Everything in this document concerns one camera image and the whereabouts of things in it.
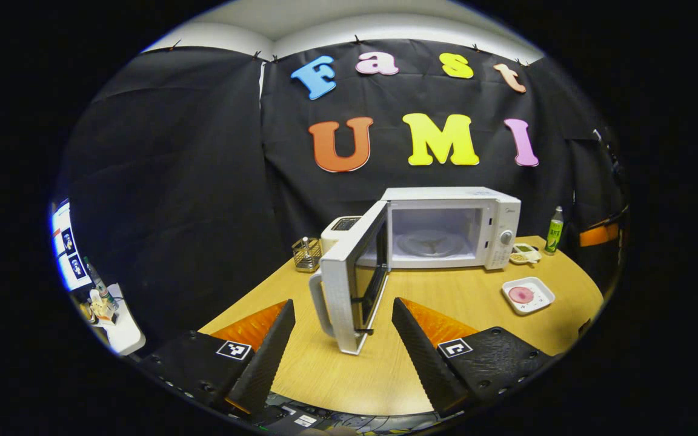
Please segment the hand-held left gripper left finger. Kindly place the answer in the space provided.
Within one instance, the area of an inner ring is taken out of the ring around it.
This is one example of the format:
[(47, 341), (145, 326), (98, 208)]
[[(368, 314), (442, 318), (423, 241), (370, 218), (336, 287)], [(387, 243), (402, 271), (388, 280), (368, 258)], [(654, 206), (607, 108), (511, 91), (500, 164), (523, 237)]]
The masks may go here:
[(211, 334), (187, 331), (138, 369), (206, 408), (251, 417), (264, 409), (295, 323), (294, 301), (283, 300)]

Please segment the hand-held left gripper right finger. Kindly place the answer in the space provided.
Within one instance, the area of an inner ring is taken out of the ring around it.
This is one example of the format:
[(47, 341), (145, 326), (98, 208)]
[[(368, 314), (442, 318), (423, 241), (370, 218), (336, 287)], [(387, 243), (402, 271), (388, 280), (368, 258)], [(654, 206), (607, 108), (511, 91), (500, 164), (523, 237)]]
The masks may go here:
[(490, 408), (555, 359), (501, 326), (480, 331), (401, 297), (393, 302), (391, 321), (441, 417)]

